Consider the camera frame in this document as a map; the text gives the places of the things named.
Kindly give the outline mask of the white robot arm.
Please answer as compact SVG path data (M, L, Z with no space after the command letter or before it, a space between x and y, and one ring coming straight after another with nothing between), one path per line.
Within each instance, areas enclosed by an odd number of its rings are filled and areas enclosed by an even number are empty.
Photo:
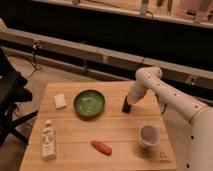
M161 77L159 67L138 69L125 103L137 103L148 89L162 97L192 126L187 170L213 171L213 107L163 82Z

